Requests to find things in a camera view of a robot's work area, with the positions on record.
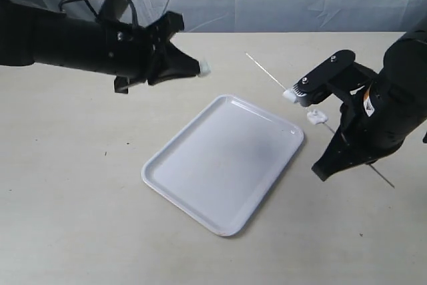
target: plastic tray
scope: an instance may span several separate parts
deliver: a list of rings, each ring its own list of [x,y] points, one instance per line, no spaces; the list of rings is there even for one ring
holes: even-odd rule
[[[220,236],[240,231],[304,140],[302,130],[219,96],[143,167],[144,182]]]

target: tray rim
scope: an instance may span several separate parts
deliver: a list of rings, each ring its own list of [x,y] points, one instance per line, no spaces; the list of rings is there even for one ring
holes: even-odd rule
[[[280,122],[285,122],[289,125],[291,125],[292,127],[295,128],[295,130],[298,132],[298,137],[299,142],[298,145],[296,146],[295,150],[292,151],[292,156],[288,159],[288,161],[286,162],[286,165],[280,170],[280,172],[278,172],[277,174],[274,175],[274,180],[272,180],[272,182],[270,184],[268,184],[268,186],[266,186],[266,191],[262,193],[262,195],[260,196],[260,199],[257,200],[257,202],[255,203],[255,207],[253,210],[250,211],[250,214],[246,217],[245,219],[242,220],[242,222],[240,224],[236,224],[235,226],[233,226],[233,228],[230,228],[229,230],[227,229],[221,229],[221,228],[217,228],[217,226],[215,226],[214,224],[211,224],[209,221],[207,221],[203,216],[197,215],[195,212],[191,211],[191,209],[189,209],[188,207],[185,206],[185,204],[183,202],[180,202],[177,198],[175,198],[173,195],[168,194],[167,192],[165,192],[163,189],[159,188],[158,185],[154,184],[152,180],[150,180],[148,178],[148,176],[146,175],[147,173],[147,169],[148,167],[165,151],[167,150],[170,146],[172,146],[176,140],[179,139],[179,137],[185,133],[191,126],[194,125],[194,123],[196,123],[200,117],[207,111],[209,110],[211,107],[213,107],[218,101],[225,99],[226,102],[228,100],[231,101],[238,101],[238,102],[242,102],[244,105],[250,106],[251,108],[254,108],[256,110],[262,110],[262,112],[264,113],[264,115],[268,115],[268,117],[276,119]],[[196,222],[198,222],[199,224],[201,224],[203,227],[207,228],[210,232],[218,235],[218,236],[223,236],[223,237],[228,237],[228,236],[233,236],[235,234],[237,234],[248,222],[248,220],[251,218],[252,214],[256,211],[256,208],[258,208],[258,206],[260,205],[261,201],[264,199],[264,197],[266,196],[266,194],[268,193],[268,191],[270,190],[270,188],[273,186],[274,182],[279,178],[280,173],[282,172],[282,170],[284,170],[289,162],[291,161],[291,159],[295,156],[295,154],[297,153],[297,151],[299,150],[299,148],[301,147],[302,143],[304,141],[304,132],[302,131],[302,129],[297,126],[296,124],[278,116],[275,115],[263,108],[260,108],[244,99],[241,99],[235,95],[232,94],[223,94],[223,95],[219,95],[217,96],[211,103],[209,103],[205,108],[203,108],[187,125],[185,125],[181,130],[178,131],[177,134],[175,134],[159,151],[157,151],[153,156],[150,157],[150,159],[144,164],[144,166],[141,169],[141,178],[143,180],[143,182],[148,185],[152,190],[154,190],[155,192],[157,192],[159,195],[163,196],[165,199],[167,199],[169,202],[171,202],[173,205],[175,205],[176,207],[178,207],[180,210],[182,210],[183,212],[185,212],[187,215],[189,215],[191,218],[193,218]]]

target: white plastic piece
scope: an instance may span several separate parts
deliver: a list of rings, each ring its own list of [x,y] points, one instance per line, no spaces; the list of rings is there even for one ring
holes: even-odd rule
[[[200,66],[199,77],[206,77],[211,73],[211,67],[209,66],[206,60],[199,61],[199,66]]]
[[[302,130],[219,96],[143,167],[144,182],[211,232],[240,231],[304,140]]]
[[[310,110],[307,113],[307,118],[313,125],[317,125],[319,123],[326,123],[328,121],[328,116],[318,109]]]
[[[291,103],[297,103],[298,102],[297,97],[296,97],[293,89],[285,90],[283,92],[282,96],[284,98],[286,98],[287,100],[289,100]]]

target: white table surface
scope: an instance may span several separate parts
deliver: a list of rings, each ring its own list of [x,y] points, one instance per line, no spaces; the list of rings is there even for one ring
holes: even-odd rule
[[[113,92],[113,78],[45,65],[0,70],[0,284],[425,284],[427,147],[321,182],[331,133],[291,85],[339,49],[379,71],[398,33],[182,34],[211,77]],[[306,143],[247,228],[220,238],[149,189],[142,165],[216,96],[300,125]],[[339,102],[321,109],[339,122]]]

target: warning sticker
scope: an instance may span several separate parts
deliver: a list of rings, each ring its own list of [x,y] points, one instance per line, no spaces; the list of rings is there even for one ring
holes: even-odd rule
[[[368,88],[365,95],[363,96],[363,106],[365,108],[365,112],[366,112],[366,115],[368,115],[368,117],[371,117],[372,114],[375,112],[375,108],[372,105],[371,97],[369,94],[370,89],[371,89],[371,87]]]

